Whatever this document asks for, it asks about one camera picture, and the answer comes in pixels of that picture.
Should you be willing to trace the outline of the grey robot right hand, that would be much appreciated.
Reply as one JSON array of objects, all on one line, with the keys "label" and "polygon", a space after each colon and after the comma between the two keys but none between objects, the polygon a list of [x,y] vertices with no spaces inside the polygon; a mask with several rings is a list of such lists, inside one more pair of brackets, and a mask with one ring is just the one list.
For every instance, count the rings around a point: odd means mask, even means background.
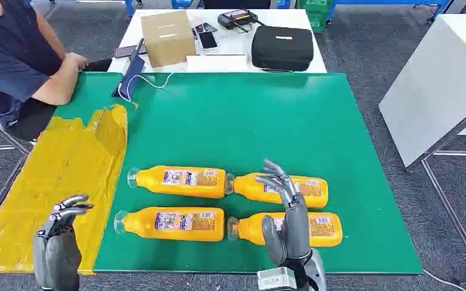
[{"label": "grey robot right hand", "polygon": [[276,163],[265,159],[263,173],[255,180],[275,190],[285,209],[285,217],[278,230],[273,217],[262,219],[262,233],[269,259],[281,266],[290,259],[303,259],[311,253],[309,243],[308,208],[305,199],[289,175]]}]

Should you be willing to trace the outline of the person's right hand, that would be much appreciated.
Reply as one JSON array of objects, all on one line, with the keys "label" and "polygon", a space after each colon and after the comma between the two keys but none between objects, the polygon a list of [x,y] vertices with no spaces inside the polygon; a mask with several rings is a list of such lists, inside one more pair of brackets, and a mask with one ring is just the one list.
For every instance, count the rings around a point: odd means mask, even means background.
[{"label": "person's right hand", "polygon": [[89,65],[89,61],[82,55],[74,52],[66,53],[62,62],[61,70],[69,71],[82,71]]}]

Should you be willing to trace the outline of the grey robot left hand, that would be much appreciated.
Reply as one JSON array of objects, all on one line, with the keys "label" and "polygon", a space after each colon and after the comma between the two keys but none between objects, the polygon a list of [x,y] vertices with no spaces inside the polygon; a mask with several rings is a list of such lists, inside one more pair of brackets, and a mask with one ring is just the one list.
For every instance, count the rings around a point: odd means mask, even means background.
[{"label": "grey robot left hand", "polygon": [[82,256],[73,222],[93,207],[87,195],[73,195],[56,204],[33,236],[36,282],[41,290],[79,290]]}]

